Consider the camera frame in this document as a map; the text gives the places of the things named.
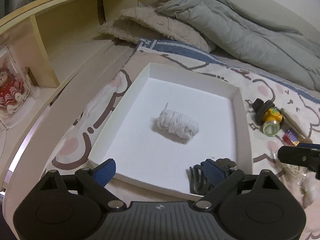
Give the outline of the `white shallow cardboard tray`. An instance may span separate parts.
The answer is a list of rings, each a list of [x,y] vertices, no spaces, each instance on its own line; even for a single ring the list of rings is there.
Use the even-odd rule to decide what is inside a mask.
[[[157,63],[133,81],[89,154],[93,166],[113,159],[118,180],[188,200],[198,199],[190,191],[189,168],[223,158],[253,172],[240,89]]]

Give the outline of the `brown plastic hair claw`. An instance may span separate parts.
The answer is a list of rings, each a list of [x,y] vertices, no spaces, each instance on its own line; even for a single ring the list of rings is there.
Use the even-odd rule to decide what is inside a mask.
[[[200,164],[189,167],[187,175],[192,194],[204,196],[223,182],[232,172],[236,163],[228,158],[206,159]]]

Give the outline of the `grey quilted duvet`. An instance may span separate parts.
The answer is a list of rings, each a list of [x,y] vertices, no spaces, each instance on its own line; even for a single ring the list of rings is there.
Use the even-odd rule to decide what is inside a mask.
[[[233,57],[319,90],[319,43],[230,0],[169,0],[157,9],[183,21]]]

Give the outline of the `yellow headlamp with black strap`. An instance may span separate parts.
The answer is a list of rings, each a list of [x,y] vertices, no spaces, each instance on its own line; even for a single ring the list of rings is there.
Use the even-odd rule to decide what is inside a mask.
[[[252,103],[255,112],[255,121],[262,127],[262,132],[268,137],[278,134],[284,123],[284,117],[275,104],[270,101],[263,101],[257,98]]]

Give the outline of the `white grey yarn ball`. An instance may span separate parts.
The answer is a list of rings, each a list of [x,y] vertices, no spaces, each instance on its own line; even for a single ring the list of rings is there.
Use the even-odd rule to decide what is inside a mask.
[[[167,109],[167,107],[168,102],[156,121],[159,129],[164,129],[183,140],[190,140],[199,133],[200,127],[197,121],[183,113]]]

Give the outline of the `cartoon bear print sheet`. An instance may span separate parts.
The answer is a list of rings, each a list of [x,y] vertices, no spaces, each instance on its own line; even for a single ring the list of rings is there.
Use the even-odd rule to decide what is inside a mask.
[[[104,124],[148,60],[192,70],[240,88],[247,111],[254,169],[276,170],[306,210],[302,239],[319,239],[319,181],[306,168],[279,164],[276,159],[276,152],[283,145],[319,143],[319,98],[289,81],[243,67],[239,61],[209,55],[185,43],[140,39],[128,63],[87,104],[62,137],[48,167],[70,174],[89,166],[89,153]]]

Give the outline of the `doll in clear box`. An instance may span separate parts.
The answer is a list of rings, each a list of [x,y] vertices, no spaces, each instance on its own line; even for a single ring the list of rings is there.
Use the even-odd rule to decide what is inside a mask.
[[[40,95],[27,72],[14,59],[8,46],[1,48],[1,125],[9,130],[32,109]]]

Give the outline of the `silver foil pouch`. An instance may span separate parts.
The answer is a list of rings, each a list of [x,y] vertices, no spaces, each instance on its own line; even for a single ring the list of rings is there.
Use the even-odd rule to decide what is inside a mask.
[[[302,137],[304,140],[309,140],[310,138],[308,135],[300,128],[299,124],[293,119],[291,115],[284,109],[280,109],[281,114],[283,115],[285,121],[290,125],[292,129],[295,130],[295,132]]]

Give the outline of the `beige fleece blanket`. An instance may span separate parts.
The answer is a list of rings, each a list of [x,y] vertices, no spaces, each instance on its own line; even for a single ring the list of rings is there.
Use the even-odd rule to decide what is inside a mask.
[[[210,53],[216,45],[190,25],[158,14],[153,7],[123,9],[120,15],[107,21],[100,32],[137,44],[141,38],[183,42]]]

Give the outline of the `wooden headboard shelf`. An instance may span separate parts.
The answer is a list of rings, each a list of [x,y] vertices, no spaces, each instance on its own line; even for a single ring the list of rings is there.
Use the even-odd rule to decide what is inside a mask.
[[[35,0],[1,20],[1,33],[13,42],[16,59],[25,64],[40,87],[30,111],[6,133],[1,157],[1,189],[20,199],[25,192],[12,187],[9,167],[17,153],[35,164],[36,179],[50,152],[81,109],[101,88],[103,67],[97,59],[108,57],[111,77],[128,51],[112,56],[113,42],[103,39],[100,26],[123,9],[154,0]]]

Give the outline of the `colourful playing card box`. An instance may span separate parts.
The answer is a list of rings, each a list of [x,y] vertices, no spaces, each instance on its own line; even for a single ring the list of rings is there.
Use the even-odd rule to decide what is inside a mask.
[[[299,144],[298,134],[292,130],[288,129],[283,135],[283,141],[290,146],[297,146]]]

